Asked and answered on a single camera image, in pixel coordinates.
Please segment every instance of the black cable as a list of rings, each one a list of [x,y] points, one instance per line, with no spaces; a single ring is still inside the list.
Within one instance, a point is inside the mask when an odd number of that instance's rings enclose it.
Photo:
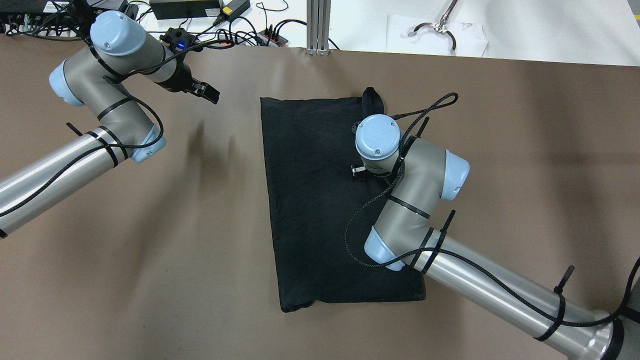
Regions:
[[[202,32],[198,33],[196,35],[196,38],[198,38],[200,35],[208,33],[207,31],[215,28],[217,25],[221,24],[224,20],[225,20],[225,16],[224,15],[222,15],[222,14],[218,15],[216,20],[213,20],[213,24],[211,24],[211,26],[209,26],[208,28],[202,30]]]
[[[253,44],[253,42],[251,42],[250,38],[247,38],[247,36],[251,37],[251,34],[245,32],[245,31],[238,31],[236,33],[230,32],[226,29],[219,29],[216,31],[217,34],[217,39],[219,40],[221,38],[221,36],[224,37],[224,41],[226,42],[230,42],[234,45],[239,45],[242,44],[244,42],[248,42],[249,44]]]
[[[140,16],[136,19],[136,22],[140,23],[142,21],[142,18],[144,18],[146,14],[152,13],[152,12],[154,12],[153,9],[151,9],[151,8],[147,9],[145,12],[140,14]]]
[[[23,35],[27,35],[28,37],[33,37],[33,38],[39,38],[42,40],[49,40],[49,41],[60,41],[60,42],[72,42],[72,41],[83,41],[83,38],[79,38],[79,37],[73,37],[73,38],[55,38],[55,37],[42,37],[40,35],[34,35],[34,34],[23,34]]]
[[[427,127],[427,124],[429,124],[429,117],[424,118],[424,121],[422,122],[422,125],[420,125],[420,129],[418,129],[415,136],[422,138],[422,132],[424,131],[424,128]]]
[[[276,24],[276,26],[273,28],[273,31],[275,32],[275,38],[279,39],[280,38],[280,30],[282,30],[282,26],[284,26],[285,24],[288,24],[290,22],[295,22],[297,24],[302,24],[304,26],[307,25],[306,22],[302,21],[302,20],[298,20],[298,19],[286,19],[283,21],[280,21],[278,24]],[[335,42],[333,42],[333,40],[331,40],[331,38],[329,38],[329,42],[337,49],[340,50],[340,48],[338,47],[338,45],[335,44]]]
[[[47,17],[45,17],[43,19],[42,23],[40,23],[37,27],[34,27],[34,29],[32,29],[30,31],[19,31],[18,29],[11,29],[11,30],[13,30],[13,32],[7,33],[5,35],[7,35],[9,37],[12,37],[12,36],[15,36],[15,35],[27,35],[27,36],[37,37],[37,38],[43,38],[43,37],[41,37],[39,35],[43,31],[46,31],[46,35],[48,35],[50,31],[55,31],[57,34],[60,34],[62,31],[73,31],[74,33],[78,34],[79,31],[76,28],[71,28],[71,27],[61,28],[61,24],[60,24],[60,15],[62,13],[67,13],[67,14],[69,14],[69,16],[71,18],[75,18],[77,20],[84,20],[81,17],[77,16],[76,14],[74,14],[74,13],[72,13],[72,12],[67,10],[67,8],[69,8],[70,6],[73,5],[73,2],[69,2],[66,5],[60,5],[58,3],[53,3],[53,5],[57,9],[56,12],[54,12],[54,13],[48,15]],[[49,25],[54,20],[57,22],[57,24]],[[75,25],[76,26],[80,26],[80,24],[77,21],[76,21]],[[55,40],[55,39],[48,39],[48,38],[44,38],[44,39],[53,40],[53,41],[77,41],[77,40],[63,40],[63,39]]]
[[[445,104],[441,104],[442,101],[446,100],[446,98],[451,97],[451,96],[454,97],[454,99],[451,102],[447,102]],[[412,111],[410,113],[402,113],[402,114],[393,115],[393,116],[391,116],[391,118],[394,119],[394,120],[398,120],[398,119],[401,119],[403,117],[407,117],[407,116],[410,116],[410,115],[415,115],[415,114],[418,114],[418,113],[422,113],[423,111],[429,112],[431,110],[440,109],[440,108],[444,108],[444,107],[449,106],[449,105],[453,105],[456,101],[458,101],[458,94],[456,94],[454,92],[450,92],[447,95],[443,96],[440,100],[434,102],[430,107],[428,107],[426,109],[422,109],[422,110],[418,110],[418,111]]]
[[[284,5],[286,5],[286,7],[284,9],[277,9],[277,10],[276,9],[267,9],[267,8],[264,7],[264,3],[262,1],[257,3],[255,5],[255,7],[258,8],[258,9],[264,10],[266,12],[283,12],[286,9],[289,8],[289,3],[286,0],[281,0],[281,1],[284,3]]]
[[[236,19],[243,19],[244,21],[246,21],[247,23],[249,23],[249,26],[251,26],[251,29],[253,30],[253,32],[257,35],[258,31],[255,30],[255,26],[253,26],[253,24],[249,21],[249,19],[247,19],[244,16],[238,16],[235,19],[231,20],[229,22],[229,31],[231,31],[231,24],[233,24],[234,21],[236,21]]]
[[[258,4],[262,4],[264,7],[264,3],[261,1],[259,3],[256,4],[256,6],[258,6]],[[264,11],[264,28],[267,29],[269,27],[269,20],[267,19],[267,11]]]
[[[335,42],[333,42],[333,40],[331,40],[331,38],[329,38],[329,42],[333,44],[333,46],[336,48],[336,50],[340,50],[338,45],[336,45]]]
[[[243,41],[236,42],[236,45],[240,45],[243,42],[247,42],[250,45],[258,46],[262,42],[262,39],[260,39],[257,35],[252,35],[251,33],[247,33],[246,31],[236,31],[236,35],[239,36],[241,39],[243,39]]]
[[[147,31],[147,33],[150,33],[150,34],[166,34],[166,31]],[[195,33],[195,32],[193,32],[193,31],[187,31],[187,33],[189,33],[189,34],[191,34],[191,35],[197,35],[197,34],[200,34],[200,33]],[[205,35],[205,34],[206,34],[206,35],[211,35],[211,34],[215,34],[215,32],[208,32],[208,33],[202,33],[202,34],[203,34],[203,35]]]

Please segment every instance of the aluminum extrusion post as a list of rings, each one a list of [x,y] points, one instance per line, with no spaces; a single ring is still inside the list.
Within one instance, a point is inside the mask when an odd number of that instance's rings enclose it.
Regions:
[[[307,54],[329,55],[331,0],[307,0]]]
[[[372,115],[356,130],[356,149],[365,166],[372,172],[388,174],[393,170],[400,141],[400,130],[386,115]],[[365,243],[365,252],[382,264],[396,256],[418,248],[434,248],[440,231],[429,226],[428,217],[439,199],[453,200],[466,180],[468,163],[419,138],[406,153],[404,175],[390,194],[380,216]],[[559,310],[558,294],[550,291],[492,260],[470,250],[447,236],[443,250],[470,259],[495,275],[511,289],[547,314],[555,316]],[[422,271],[431,251],[404,258],[388,266],[398,271],[408,265]],[[439,254],[430,264],[426,275],[491,311],[531,336],[541,336],[553,324],[514,298],[470,264],[458,258]],[[566,301],[564,319],[570,322],[592,322],[603,318],[603,311],[587,311]],[[615,323],[596,327],[560,326],[545,343],[572,359],[600,359],[614,340]]]

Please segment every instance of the black power brick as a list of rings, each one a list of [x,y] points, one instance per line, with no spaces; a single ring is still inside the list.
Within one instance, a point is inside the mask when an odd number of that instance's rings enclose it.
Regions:
[[[219,0],[150,0],[149,5],[158,20],[220,15]]]
[[[251,6],[249,0],[232,0],[222,8],[222,14],[227,17],[227,21],[232,22],[242,15],[243,12],[247,11],[249,6]]]

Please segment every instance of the brown paper sheet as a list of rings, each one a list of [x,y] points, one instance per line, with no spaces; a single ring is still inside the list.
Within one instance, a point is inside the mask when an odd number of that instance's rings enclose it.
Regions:
[[[80,44],[0,38],[0,177],[97,125],[49,89]],[[0,241],[3,359],[564,359],[426,279],[424,302],[278,306],[259,97],[424,108],[425,138],[471,163],[437,227],[566,297],[612,311],[640,254],[640,70],[237,47],[187,58],[219,105],[125,82],[167,147],[120,165]],[[407,126],[411,119],[401,125]]]

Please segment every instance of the black cloth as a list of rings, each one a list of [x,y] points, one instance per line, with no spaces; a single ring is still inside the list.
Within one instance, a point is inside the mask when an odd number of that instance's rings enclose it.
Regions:
[[[351,128],[384,113],[380,96],[276,100],[261,98],[264,161],[269,192],[280,308],[284,312],[322,302],[424,300],[424,279],[405,266],[400,272],[356,263],[344,246],[353,213],[386,187],[379,179],[351,180],[362,166]],[[373,263],[364,241],[384,199],[363,211],[349,229],[351,251]]]

